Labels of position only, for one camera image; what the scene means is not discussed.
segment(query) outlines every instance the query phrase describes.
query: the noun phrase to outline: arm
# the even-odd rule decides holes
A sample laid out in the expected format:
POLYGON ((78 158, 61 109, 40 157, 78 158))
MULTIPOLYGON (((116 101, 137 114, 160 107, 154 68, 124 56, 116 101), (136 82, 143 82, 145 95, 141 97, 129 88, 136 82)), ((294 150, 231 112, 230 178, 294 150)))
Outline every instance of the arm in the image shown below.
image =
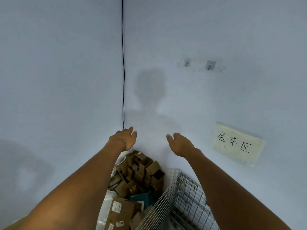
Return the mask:
POLYGON ((205 157, 179 133, 167 135, 171 150, 193 168, 221 230, 290 229, 263 203, 205 157))
POLYGON ((101 151, 29 213, 20 229, 95 229, 114 164, 136 142, 137 132, 132 131, 133 127, 111 136, 101 151))

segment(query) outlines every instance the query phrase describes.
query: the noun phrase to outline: metal wire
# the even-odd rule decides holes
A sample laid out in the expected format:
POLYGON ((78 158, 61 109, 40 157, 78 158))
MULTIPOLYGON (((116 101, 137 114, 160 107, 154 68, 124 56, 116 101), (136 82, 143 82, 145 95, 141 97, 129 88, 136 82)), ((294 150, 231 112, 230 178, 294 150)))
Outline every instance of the metal wire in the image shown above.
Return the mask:
POLYGON ((219 230, 202 187, 180 172, 137 230, 165 229, 170 220, 176 229, 219 230))

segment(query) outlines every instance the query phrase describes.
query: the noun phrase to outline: chinese character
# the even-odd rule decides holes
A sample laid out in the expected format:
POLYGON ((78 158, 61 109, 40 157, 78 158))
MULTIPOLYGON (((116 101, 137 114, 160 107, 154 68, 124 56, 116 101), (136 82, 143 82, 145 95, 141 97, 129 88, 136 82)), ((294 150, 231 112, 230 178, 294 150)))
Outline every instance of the chinese character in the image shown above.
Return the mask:
POLYGON ((241 150, 244 151, 244 152, 248 152, 248 149, 247 149, 248 145, 251 145, 251 144, 243 142, 243 144, 241 146, 241 150))
POLYGON ((236 137, 231 137, 231 140, 229 141, 229 143, 232 143, 231 146, 233 146, 233 144, 236 142, 236 137))
POLYGON ((223 132, 221 132, 221 134, 218 136, 220 139, 220 141, 225 142, 223 139, 225 138, 225 133, 223 134, 223 132))

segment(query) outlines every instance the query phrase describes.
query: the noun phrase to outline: forearm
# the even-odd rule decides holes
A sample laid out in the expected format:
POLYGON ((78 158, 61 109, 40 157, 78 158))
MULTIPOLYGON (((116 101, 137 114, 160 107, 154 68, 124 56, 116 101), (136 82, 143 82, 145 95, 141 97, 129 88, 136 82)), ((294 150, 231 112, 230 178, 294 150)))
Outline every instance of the forearm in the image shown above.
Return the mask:
POLYGON ((93 229, 122 145, 107 143, 48 194, 22 229, 93 229))
POLYGON ((193 148, 186 159, 198 177, 221 230, 289 229, 228 174, 193 148))

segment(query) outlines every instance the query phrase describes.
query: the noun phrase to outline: hand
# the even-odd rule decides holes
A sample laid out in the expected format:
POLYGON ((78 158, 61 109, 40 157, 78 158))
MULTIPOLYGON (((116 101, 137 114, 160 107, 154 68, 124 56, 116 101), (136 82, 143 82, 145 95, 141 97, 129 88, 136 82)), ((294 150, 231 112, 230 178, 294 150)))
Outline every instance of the hand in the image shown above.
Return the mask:
POLYGON ((114 135, 109 138, 109 143, 116 143, 122 145, 122 152, 128 151, 136 142, 137 131, 133 131, 133 127, 117 131, 114 135))
POLYGON ((179 133, 174 133, 174 139, 171 135, 166 135, 167 141, 171 150, 177 155, 185 158, 185 154, 192 148, 194 145, 179 133))

